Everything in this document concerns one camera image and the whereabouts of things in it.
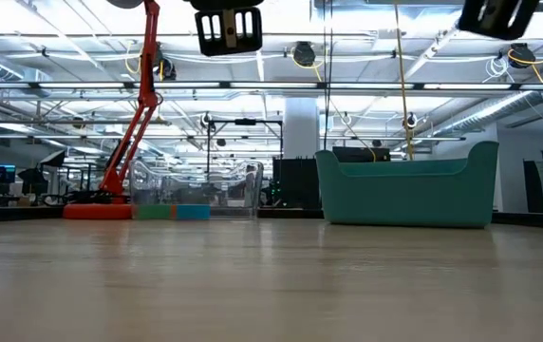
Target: ceiling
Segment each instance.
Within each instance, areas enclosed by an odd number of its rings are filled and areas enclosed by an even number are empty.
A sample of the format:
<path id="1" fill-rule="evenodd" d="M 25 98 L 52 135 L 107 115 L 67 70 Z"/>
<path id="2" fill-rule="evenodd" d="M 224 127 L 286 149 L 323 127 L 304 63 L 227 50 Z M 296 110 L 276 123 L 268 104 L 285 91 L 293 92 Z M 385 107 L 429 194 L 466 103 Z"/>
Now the ceiling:
<path id="1" fill-rule="evenodd" d="M 33 7 L 29 10 L 28 6 L 20 2 L 25 3 L 22 0 L 0 0 L 0 64 L 17 69 L 40 70 L 46 75 L 45 80 L 54 82 L 131 82 L 139 79 L 139 74 L 128 68 L 134 69 L 138 65 L 145 26 L 142 7 L 116 9 L 103 0 L 33 0 Z M 325 22 L 318 18 L 319 15 L 309 1 L 266 0 L 260 6 L 264 45 L 259 53 L 206 58 L 199 53 L 195 11 L 191 6 L 179 0 L 159 2 L 159 41 L 165 56 L 176 66 L 178 81 L 316 82 L 315 72 L 298 67 L 291 59 L 290 51 L 297 41 L 312 42 L 319 56 L 318 61 L 322 62 L 325 38 L 329 44 L 329 27 L 333 29 L 332 74 L 328 77 L 329 81 L 394 83 L 400 79 L 399 59 L 392 56 L 397 49 L 397 39 L 395 16 L 391 7 L 339 12 L 332 20 L 327 20 L 325 37 Z M 506 73 L 509 72 L 516 82 L 536 82 L 533 81 L 536 79 L 530 68 L 507 68 L 501 72 L 501 77 L 491 77 L 492 60 L 501 50 L 505 53 L 513 42 L 451 30 L 459 18 L 459 7 L 421 5 L 416 12 L 409 7 L 400 9 L 401 29 L 404 33 L 404 68 L 415 70 L 406 81 L 475 84 L 510 82 L 506 79 Z M 447 32 L 450 37 L 443 39 Z M 415 68 L 417 59 L 438 42 L 442 42 L 438 52 Z M 543 59 L 543 12 L 535 14 L 519 43 L 527 43 L 537 58 Z M 327 72 L 321 70 L 322 74 L 328 76 L 329 69 L 330 63 L 327 63 Z M 15 108 L 19 114 L 4 113 L 12 114 L 15 118 L 45 114 L 45 120 L 85 118 L 126 121 L 134 113 L 135 93 L 89 90 L 83 94 L 86 99 L 108 95 L 114 97 L 114 100 L 76 101 L 76 96 L 80 94 L 70 90 L 54 91 L 49 98 L 37 99 L 33 94 L 14 90 L 1 91 L 0 101 L 8 99 L 5 104 Z M 199 133 L 199 120 L 207 112 L 215 119 L 249 117 L 281 120 L 287 95 L 273 91 L 232 93 L 229 90 L 210 90 L 198 92 L 199 97 L 194 101 L 194 92 L 191 90 L 168 91 L 164 94 L 167 99 L 156 116 L 172 124 L 152 125 L 147 134 L 196 135 Z M 341 112 L 349 115 L 348 120 L 357 133 L 387 136 L 400 134 L 402 97 L 397 92 L 385 95 L 366 96 L 355 91 L 353 95 L 331 94 L 331 98 Z M 324 96 L 322 93 L 317 96 L 322 114 L 325 112 Z M 416 113 L 420 118 L 440 123 L 484 99 L 483 95 L 465 93 L 463 96 L 448 93 L 420 94 L 409 96 L 406 106 L 409 112 Z M 35 100 L 41 101 L 39 109 Z M 348 133 L 339 117 L 332 119 L 331 127 L 330 134 Z M 70 125 L 52 128 L 58 128 L 63 134 L 98 134 L 104 130 L 122 133 L 125 125 L 89 125 L 79 130 Z M 31 129 L 45 131 L 50 127 L 37 126 Z M 270 129 L 263 125 L 248 130 L 230 125 L 226 129 L 231 134 L 270 134 Z M 72 145 L 72 142 L 62 139 L 56 142 Z M 95 144 L 106 152 L 112 147 L 112 144 Z M 199 153 L 197 144 L 189 142 L 152 140 L 148 144 L 163 154 Z M 258 153 L 277 151 L 278 147 L 278 140 L 266 140 L 228 142 L 227 146 L 217 149 Z"/>

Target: blue block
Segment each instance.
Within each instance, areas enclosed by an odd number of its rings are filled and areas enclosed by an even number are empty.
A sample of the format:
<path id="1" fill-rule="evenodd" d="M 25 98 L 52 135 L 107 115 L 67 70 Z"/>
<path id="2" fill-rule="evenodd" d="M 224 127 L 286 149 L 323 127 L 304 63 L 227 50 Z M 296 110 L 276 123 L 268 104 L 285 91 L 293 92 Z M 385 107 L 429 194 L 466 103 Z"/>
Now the blue block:
<path id="1" fill-rule="evenodd" d="M 210 219 L 211 206 L 207 204 L 178 204 L 176 219 Z"/>

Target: transparent plastic bin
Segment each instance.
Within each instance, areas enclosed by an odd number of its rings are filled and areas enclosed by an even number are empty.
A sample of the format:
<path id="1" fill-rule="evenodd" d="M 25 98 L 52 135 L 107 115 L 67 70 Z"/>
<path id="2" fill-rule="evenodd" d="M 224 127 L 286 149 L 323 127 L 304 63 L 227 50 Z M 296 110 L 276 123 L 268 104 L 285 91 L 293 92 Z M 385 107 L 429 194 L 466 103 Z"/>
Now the transparent plastic bin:
<path id="1" fill-rule="evenodd" d="M 254 219 L 262 180 L 263 164 L 258 161 L 210 176 L 159 172 L 132 161 L 133 219 Z"/>

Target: wooden floor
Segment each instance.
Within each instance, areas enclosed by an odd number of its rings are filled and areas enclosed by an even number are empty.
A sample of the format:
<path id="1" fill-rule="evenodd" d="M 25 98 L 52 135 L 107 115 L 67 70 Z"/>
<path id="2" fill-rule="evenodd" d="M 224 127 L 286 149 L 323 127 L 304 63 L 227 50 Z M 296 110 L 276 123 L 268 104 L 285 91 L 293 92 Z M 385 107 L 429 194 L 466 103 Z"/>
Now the wooden floor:
<path id="1" fill-rule="evenodd" d="M 543 341 L 543 230 L 0 223 L 0 341 Z"/>

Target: white pillar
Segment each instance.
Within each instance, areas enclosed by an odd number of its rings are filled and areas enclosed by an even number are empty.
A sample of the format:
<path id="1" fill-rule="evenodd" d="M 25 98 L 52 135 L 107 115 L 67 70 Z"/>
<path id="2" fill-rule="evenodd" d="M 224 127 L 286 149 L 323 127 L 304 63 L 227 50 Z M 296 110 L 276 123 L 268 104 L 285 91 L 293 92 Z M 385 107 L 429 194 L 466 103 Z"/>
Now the white pillar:
<path id="1" fill-rule="evenodd" d="M 313 158 L 320 149 L 317 98 L 286 98 L 284 158 Z"/>

